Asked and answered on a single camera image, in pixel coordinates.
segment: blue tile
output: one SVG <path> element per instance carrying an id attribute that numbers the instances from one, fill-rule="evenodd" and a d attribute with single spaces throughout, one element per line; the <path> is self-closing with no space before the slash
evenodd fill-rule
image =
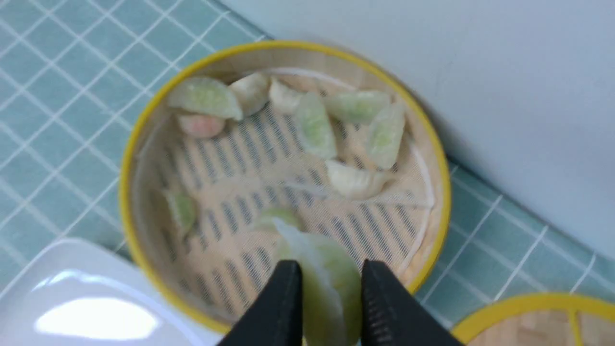
<path id="1" fill-rule="evenodd" d="M 512 281 L 500 297 L 500 300 L 538 292 L 539 291 L 536 288 L 534 288 L 527 281 L 517 275 L 512 279 Z"/>
<path id="2" fill-rule="evenodd" d="M 115 6 L 118 0 L 94 0 L 101 8 L 108 10 Z"/>
<path id="3" fill-rule="evenodd" d="M 114 59 L 133 39 L 109 19 L 104 19 L 90 31 L 85 40 L 108 59 Z"/>
<path id="4" fill-rule="evenodd" d="M 4 192 L 0 191 L 0 220 L 4 220 L 15 208 L 17 202 L 14 199 L 7 196 Z"/>
<path id="5" fill-rule="evenodd" d="M 17 276 L 21 267 L 4 251 L 0 252 L 0 291 Z"/>
<path id="6" fill-rule="evenodd" d="M 194 47 L 190 48 L 190 50 L 184 55 L 178 62 L 177 65 L 180 68 L 185 68 L 193 63 L 203 59 L 204 57 L 211 54 L 209 49 L 205 48 L 202 44 L 195 44 Z"/>
<path id="7" fill-rule="evenodd" d="M 583 271 L 544 244 L 539 243 L 523 264 L 522 270 L 550 291 L 570 292 Z"/>
<path id="8" fill-rule="evenodd" d="M 219 15 L 218 11 L 201 0 L 184 0 L 171 11 L 171 16 L 195 36 L 200 36 Z"/>
<path id="9" fill-rule="evenodd" d="M 135 124 L 141 113 L 149 102 L 149 97 L 146 95 L 140 96 L 122 113 L 122 118 L 126 119 L 130 124 Z"/>
<path id="10" fill-rule="evenodd" d="M 164 19 L 145 36 L 145 41 L 167 59 L 174 61 L 190 46 L 192 38 L 171 21 Z"/>
<path id="11" fill-rule="evenodd" d="M 245 31 L 248 31 L 254 38 L 258 38 L 263 35 L 263 32 L 259 28 L 255 27 L 234 12 L 228 13 L 227 18 L 229 18 L 229 21 L 234 22 L 235 25 L 241 26 Z"/>
<path id="12" fill-rule="evenodd" d="M 453 323 L 483 307 L 483 302 L 450 276 L 442 278 L 426 304 Z"/>
<path id="13" fill-rule="evenodd" d="M 444 248 L 442 249 L 442 253 L 438 258 L 438 261 L 444 265 L 448 265 L 453 257 L 459 252 L 461 246 L 466 242 L 466 237 L 459 232 L 456 232 L 449 228 L 448 233 L 446 234 L 446 241 L 444 243 Z"/>
<path id="14" fill-rule="evenodd" d="M 539 233 L 544 227 L 544 222 L 507 198 L 500 200 L 496 210 L 501 210 L 508 213 L 524 226 L 537 233 Z"/>
<path id="15" fill-rule="evenodd" d="M 88 212 L 68 236 L 89 240 L 114 251 L 122 243 L 122 235 L 107 220 L 94 211 Z"/>
<path id="16" fill-rule="evenodd" d="M 18 43 L 0 58 L 0 67 L 16 82 L 26 84 L 45 67 L 45 62 L 30 48 Z"/>
<path id="17" fill-rule="evenodd" d="M 98 197 L 116 176 L 89 150 L 80 152 L 62 170 L 62 174 L 93 199 Z"/>
<path id="18" fill-rule="evenodd" d="M 466 233 L 472 233 L 489 211 L 489 207 L 456 183 L 451 187 L 453 188 L 451 221 Z"/>
<path id="19" fill-rule="evenodd" d="M 22 197 L 29 196 L 49 173 L 25 151 L 0 170 L 0 177 Z"/>
<path id="20" fill-rule="evenodd" d="M 599 255 L 596 257 L 592 270 L 610 283 L 615 284 L 615 262 Z"/>
<path id="21" fill-rule="evenodd" d="M 167 10 L 169 7 L 175 5 L 179 1 L 180 0 L 152 0 L 152 2 L 161 10 Z"/>
<path id="22" fill-rule="evenodd" d="M 114 219 L 119 220 L 119 206 L 117 196 L 117 184 L 114 188 L 110 189 L 105 195 L 98 201 L 98 206 L 102 207 L 109 215 Z"/>
<path id="23" fill-rule="evenodd" d="M 512 270 L 474 243 L 466 246 L 452 269 L 490 298 L 498 294 L 512 274 Z"/>
<path id="24" fill-rule="evenodd" d="M 113 122 L 100 133 L 93 144 L 116 165 L 121 166 L 124 147 L 129 135 L 130 132 L 127 129 Z"/>
<path id="25" fill-rule="evenodd" d="M 15 143 L 9 135 L 0 132 L 0 163 L 8 159 L 17 147 L 17 143 Z"/>
<path id="26" fill-rule="evenodd" d="M 113 17 L 139 36 L 154 24 L 160 14 L 143 0 L 131 0 L 121 4 L 113 12 Z"/>
<path id="27" fill-rule="evenodd" d="M 205 41 L 216 50 L 238 46 L 254 40 L 226 18 L 220 20 L 206 35 Z"/>
<path id="28" fill-rule="evenodd" d="M 6 31 L 4 28 L 0 27 L 0 47 L 2 49 L 6 49 L 9 44 L 12 44 L 15 41 L 15 36 Z"/>
<path id="29" fill-rule="evenodd" d="M 55 235 L 26 210 L 15 215 L 0 230 L 0 236 L 13 245 L 26 260 L 33 259 L 55 239 Z"/>
<path id="30" fill-rule="evenodd" d="M 156 80 L 156 82 L 154 82 L 154 84 L 150 88 L 151 91 L 158 92 L 160 89 L 162 89 L 162 87 L 164 87 L 167 82 L 169 82 L 173 77 L 175 77 L 176 74 L 177 71 L 175 71 L 174 69 L 166 71 L 159 79 Z"/>
<path id="31" fill-rule="evenodd" d="M 46 9 L 50 10 L 53 9 L 54 7 L 58 6 L 62 0 L 36 0 L 39 4 L 41 4 L 42 7 L 45 7 Z"/>
<path id="32" fill-rule="evenodd" d="M 603 283 L 592 278 L 590 275 L 583 279 L 576 292 L 615 304 L 615 291 L 607 288 Z"/>
<path id="33" fill-rule="evenodd" d="M 81 43 L 66 52 L 57 64 L 82 86 L 91 82 L 106 66 L 101 58 Z"/>
<path id="34" fill-rule="evenodd" d="M 440 267 L 434 267 L 431 274 L 427 277 L 427 280 L 425 280 L 425 283 L 421 286 L 421 289 L 419 289 L 419 291 L 415 294 L 416 300 L 420 301 L 425 297 L 429 290 L 434 287 L 435 282 L 438 280 L 440 275 L 442 275 L 442 272 L 443 270 Z"/>
<path id="35" fill-rule="evenodd" d="M 489 185 L 487 185 L 487 183 L 461 167 L 459 167 L 457 172 L 455 172 L 454 179 L 459 180 L 467 187 L 472 189 L 472 191 L 476 192 L 479 196 L 487 199 L 488 201 L 493 202 L 500 195 L 499 192 L 492 189 Z"/>
<path id="36" fill-rule="evenodd" d="M 75 39 L 73 35 L 49 18 L 26 36 L 26 40 L 49 59 L 58 56 Z"/>
<path id="37" fill-rule="evenodd" d="M 90 90 L 113 111 L 119 111 L 126 106 L 139 91 L 128 79 L 114 70 L 108 70 Z"/>
<path id="38" fill-rule="evenodd" d="M 81 145 L 60 125 L 53 123 L 36 137 L 31 146 L 45 161 L 58 167 Z"/>
<path id="39" fill-rule="evenodd" d="M 76 34 L 81 34 L 103 14 L 87 1 L 68 0 L 55 10 L 55 15 Z"/>
<path id="40" fill-rule="evenodd" d="M 5 79 L 0 79 L 0 103 L 6 101 L 15 93 L 13 85 L 9 84 Z"/>
<path id="41" fill-rule="evenodd" d="M 73 223 L 86 207 L 77 195 L 56 179 L 45 185 L 32 200 L 32 205 L 61 230 Z"/>
<path id="42" fill-rule="evenodd" d="M 72 84 L 54 70 L 45 71 L 34 84 L 30 85 L 28 90 L 52 111 L 61 109 L 78 92 Z"/>
<path id="43" fill-rule="evenodd" d="M 17 33 L 22 33 L 32 26 L 43 13 L 29 1 L 9 1 L 0 9 L 0 18 Z"/>
<path id="44" fill-rule="evenodd" d="M 544 235 L 544 238 L 551 243 L 557 245 L 560 249 L 564 250 L 566 253 L 572 255 L 576 260 L 578 260 L 583 265 L 588 265 L 592 260 L 592 251 L 587 249 L 585 246 L 577 243 L 574 239 L 569 238 L 568 236 L 560 233 L 553 228 L 549 228 L 547 233 Z"/>
<path id="45" fill-rule="evenodd" d="M 28 139 L 48 120 L 49 117 L 24 96 L 18 96 L 0 111 L 0 121 L 22 139 Z"/>
<path id="46" fill-rule="evenodd" d="M 79 97 L 60 116 L 81 137 L 88 139 L 109 120 L 105 111 L 86 96 Z"/>
<path id="47" fill-rule="evenodd" d="M 501 214 L 492 212 L 476 233 L 476 238 L 513 263 L 519 263 L 535 238 Z"/>
<path id="48" fill-rule="evenodd" d="M 209 6 L 211 6 L 212 9 L 218 11 L 219 13 L 225 13 L 225 12 L 231 11 L 228 7 L 226 7 L 221 2 L 218 2 L 215 0 L 204 0 L 204 2 L 206 2 Z"/>
<path id="49" fill-rule="evenodd" d="M 117 65 L 135 78 L 141 85 L 149 85 L 168 66 L 154 52 L 142 44 L 133 46 Z"/>

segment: pink dumpling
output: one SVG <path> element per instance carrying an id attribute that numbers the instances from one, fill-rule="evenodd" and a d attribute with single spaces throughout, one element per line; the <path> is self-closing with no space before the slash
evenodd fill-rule
<path id="1" fill-rule="evenodd" d="M 212 138 L 224 129 L 224 119 L 211 115 L 180 115 L 178 122 L 185 134 L 197 139 Z"/>

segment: white dumpling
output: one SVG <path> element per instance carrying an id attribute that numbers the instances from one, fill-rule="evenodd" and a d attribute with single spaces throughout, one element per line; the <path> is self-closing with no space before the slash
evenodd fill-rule
<path id="1" fill-rule="evenodd" d="M 384 107 L 370 123 L 366 151 L 382 169 L 390 169 L 397 161 L 406 118 L 400 102 Z"/>
<path id="2" fill-rule="evenodd" d="M 177 84 L 167 97 L 167 105 L 223 119 L 243 119 L 235 93 L 221 81 L 205 76 L 186 78 Z"/>
<path id="3" fill-rule="evenodd" d="M 327 176 L 331 186 L 349 199 L 368 199 L 382 191 L 393 178 L 389 172 L 367 171 L 349 167 L 335 160 L 327 160 Z"/>
<path id="4" fill-rule="evenodd" d="M 269 100 L 269 76 L 262 73 L 252 73 L 229 86 L 247 118 L 265 107 Z"/>
<path id="5" fill-rule="evenodd" d="M 331 121 L 320 100 L 313 92 L 305 94 L 295 111 L 299 140 L 304 150 L 322 159 L 338 155 Z"/>
<path id="6" fill-rule="evenodd" d="M 277 111 L 283 114 L 293 114 L 303 95 L 304 93 L 292 89 L 277 78 L 271 78 L 269 100 Z"/>
<path id="7" fill-rule="evenodd" d="M 329 114 L 344 123 L 369 124 L 386 105 L 391 96 L 381 91 L 342 92 L 325 97 Z"/>

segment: black tongs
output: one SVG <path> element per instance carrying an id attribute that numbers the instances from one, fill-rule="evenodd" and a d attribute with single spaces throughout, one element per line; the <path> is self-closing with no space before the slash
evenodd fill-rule
<path id="1" fill-rule="evenodd" d="M 363 346 L 462 345 L 406 291 L 380 261 L 363 263 Z M 278 262 L 267 285 L 222 346 L 300 346 L 302 337 L 301 269 L 297 262 Z"/>

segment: perforated steamer liner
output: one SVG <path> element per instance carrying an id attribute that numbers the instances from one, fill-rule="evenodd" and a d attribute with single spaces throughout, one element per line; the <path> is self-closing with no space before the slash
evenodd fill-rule
<path id="1" fill-rule="evenodd" d="M 165 105 L 168 92 L 181 80 L 204 74 L 231 82 L 254 71 L 302 91 L 379 89 L 403 101 L 410 133 L 394 169 L 395 181 L 366 203 L 320 195 L 328 187 L 322 160 L 303 153 L 292 116 L 269 106 L 229 124 L 214 140 L 181 134 L 173 110 Z M 364 129 L 335 128 L 343 142 L 341 159 L 370 167 L 361 145 Z M 173 231 L 160 194 L 164 188 L 182 188 L 199 203 L 199 222 L 186 239 Z M 339 241 L 357 265 L 364 258 L 387 262 L 416 292 L 442 249 L 450 185 L 440 142 L 402 86 L 351 54 L 304 42 L 269 41 L 210 55 L 162 88 L 129 140 L 120 202 L 131 253 L 155 287 L 195 320 L 226 332 L 275 265 L 274 238 L 249 232 L 263 209 L 292 208 L 305 231 Z"/>
<path id="2" fill-rule="evenodd" d="M 453 334 L 470 346 L 612 346 L 615 305 L 568 294 L 532 294 L 495 303 Z"/>

